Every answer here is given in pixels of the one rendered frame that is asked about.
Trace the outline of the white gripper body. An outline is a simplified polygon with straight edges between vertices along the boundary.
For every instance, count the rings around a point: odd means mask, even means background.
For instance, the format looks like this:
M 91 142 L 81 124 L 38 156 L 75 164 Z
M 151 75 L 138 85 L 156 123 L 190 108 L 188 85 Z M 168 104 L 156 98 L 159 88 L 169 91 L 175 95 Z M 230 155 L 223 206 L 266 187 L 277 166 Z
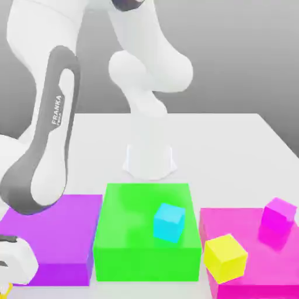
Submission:
M 34 278 L 39 264 L 29 243 L 22 238 L 16 242 L 0 241 L 0 285 L 27 285 Z

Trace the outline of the small cyan cube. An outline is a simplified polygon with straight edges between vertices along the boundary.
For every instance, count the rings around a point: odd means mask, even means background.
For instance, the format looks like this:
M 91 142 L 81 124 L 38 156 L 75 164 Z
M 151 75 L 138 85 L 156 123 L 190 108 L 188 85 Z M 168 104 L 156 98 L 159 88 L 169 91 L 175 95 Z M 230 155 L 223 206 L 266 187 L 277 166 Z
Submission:
M 185 227 L 185 215 L 185 208 L 162 203 L 154 215 L 154 237 L 171 243 L 178 243 Z

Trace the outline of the small yellow cube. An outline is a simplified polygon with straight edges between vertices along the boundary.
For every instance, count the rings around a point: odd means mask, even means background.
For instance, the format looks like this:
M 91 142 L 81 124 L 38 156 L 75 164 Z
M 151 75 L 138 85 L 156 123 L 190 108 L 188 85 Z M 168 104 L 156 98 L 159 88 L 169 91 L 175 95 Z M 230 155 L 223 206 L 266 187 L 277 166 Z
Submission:
M 209 239 L 204 245 L 204 264 L 218 284 L 242 277 L 248 252 L 231 235 Z

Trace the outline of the small magenta cube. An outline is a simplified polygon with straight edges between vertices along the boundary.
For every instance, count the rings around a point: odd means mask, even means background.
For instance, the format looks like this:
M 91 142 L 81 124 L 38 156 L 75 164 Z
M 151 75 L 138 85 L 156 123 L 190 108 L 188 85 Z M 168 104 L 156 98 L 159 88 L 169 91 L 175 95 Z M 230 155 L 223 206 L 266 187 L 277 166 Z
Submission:
M 258 240 L 275 251 L 283 249 L 295 223 L 297 206 L 275 197 L 265 205 Z

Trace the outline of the large purple box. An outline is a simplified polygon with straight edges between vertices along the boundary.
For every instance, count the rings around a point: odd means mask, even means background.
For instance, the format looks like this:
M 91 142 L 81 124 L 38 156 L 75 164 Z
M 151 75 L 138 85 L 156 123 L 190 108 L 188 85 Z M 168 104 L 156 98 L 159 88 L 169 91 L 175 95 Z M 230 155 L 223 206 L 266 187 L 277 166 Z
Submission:
M 101 206 L 100 194 L 65 194 L 42 213 L 7 211 L 0 233 L 25 239 L 39 263 L 30 287 L 89 285 Z

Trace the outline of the large green box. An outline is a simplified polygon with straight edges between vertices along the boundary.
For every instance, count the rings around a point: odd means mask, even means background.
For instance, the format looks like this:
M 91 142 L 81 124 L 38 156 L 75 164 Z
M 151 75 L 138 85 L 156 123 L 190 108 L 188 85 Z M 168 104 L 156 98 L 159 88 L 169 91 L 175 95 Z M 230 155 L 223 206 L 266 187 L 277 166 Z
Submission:
M 177 242 L 162 232 L 161 205 L 184 227 Z M 109 183 L 93 244 L 97 281 L 198 281 L 201 242 L 187 183 Z

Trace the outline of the large pink box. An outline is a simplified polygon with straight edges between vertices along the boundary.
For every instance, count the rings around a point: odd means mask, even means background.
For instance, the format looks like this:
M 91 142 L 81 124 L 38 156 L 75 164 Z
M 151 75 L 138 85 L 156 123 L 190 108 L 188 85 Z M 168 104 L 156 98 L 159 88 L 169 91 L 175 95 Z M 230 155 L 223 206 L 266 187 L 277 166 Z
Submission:
M 213 299 L 299 299 L 299 226 L 285 235 L 260 225 L 262 208 L 202 208 L 202 243 L 231 234 L 248 252 L 242 277 L 217 284 L 208 276 Z

